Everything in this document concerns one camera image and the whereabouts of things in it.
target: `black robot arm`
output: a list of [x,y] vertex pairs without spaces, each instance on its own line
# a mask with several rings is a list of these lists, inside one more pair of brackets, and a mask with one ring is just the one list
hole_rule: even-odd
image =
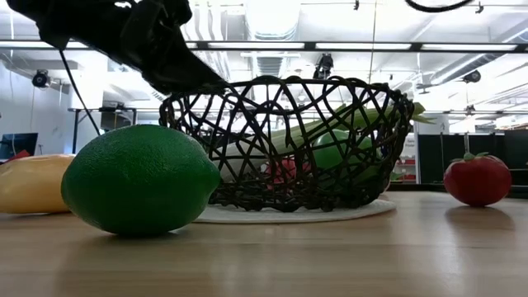
[[83,42],[140,71],[156,90],[217,93],[224,80],[186,46],[180,26],[192,16],[188,0],[7,0],[35,21],[40,38],[64,50]]

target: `red tomato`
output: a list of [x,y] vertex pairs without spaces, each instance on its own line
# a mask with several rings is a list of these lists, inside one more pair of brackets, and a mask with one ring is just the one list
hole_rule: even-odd
[[466,154],[464,160],[447,168],[444,186],[458,201],[482,207],[499,202],[508,194],[512,176],[499,158]]
[[[295,166],[295,160],[293,159],[284,159],[282,160],[282,166],[284,169],[286,169],[285,177],[286,181],[283,178],[281,167],[279,166],[279,163],[276,163],[276,170],[275,170],[275,179],[273,180],[273,183],[275,184],[281,184],[283,182],[291,182],[297,177],[297,167]],[[305,172],[309,171],[310,165],[309,164],[303,164],[303,170]],[[268,165],[266,169],[266,173],[271,174],[271,166]],[[273,186],[268,185],[267,188],[271,190]]]

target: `wire basket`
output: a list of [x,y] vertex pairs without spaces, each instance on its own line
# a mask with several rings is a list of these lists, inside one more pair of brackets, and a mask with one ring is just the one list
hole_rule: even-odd
[[174,94],[159,122],[198,140],[218,165],[223,181],[210,204],[331,211],[368,205],[384,191],[413,111],[387,84],[264,76],[224,95]]

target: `fluorescent light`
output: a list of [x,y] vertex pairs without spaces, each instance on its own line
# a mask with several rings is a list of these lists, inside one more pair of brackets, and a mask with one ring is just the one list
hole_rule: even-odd
[[399,43],[317,43],[318,50],[408,50],[411,44]]
[[460,50],[460,51],[508,51],[513,50],[517,45],[458,45],[458,44],[445,44],[445,45],[423,45],[422,50]]
[[273,49],[288,49],[288,50],[299,50],[304,48],[302,42],[210,42],[209,47],[211,49],[262,49],[262,50],[273,50]]
[[119,8],[132,8],[132,5],[128,2],[115,2],[114,5]]
[[244,52],[242,58],[300,58],[300,54],[279,52]]
[[[1,50],[52,50],[54,47],[44,41],[33,40],[0,40]],[[77,41],[68,42],[67,50],[84,50],[88,47]]]

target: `security camera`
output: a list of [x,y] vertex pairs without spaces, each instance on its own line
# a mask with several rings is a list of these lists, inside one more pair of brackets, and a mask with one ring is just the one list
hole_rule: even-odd
[[48,76],[48,70],[37,70],[31,83],[33,83],[33,86],[41,89],[50,87],[51,78]]
[[462,80],[464,83],[478,83],[480,78],[482,78],[482,75],[480,75],[478,70],[475,70],[472,73],[465,75]]

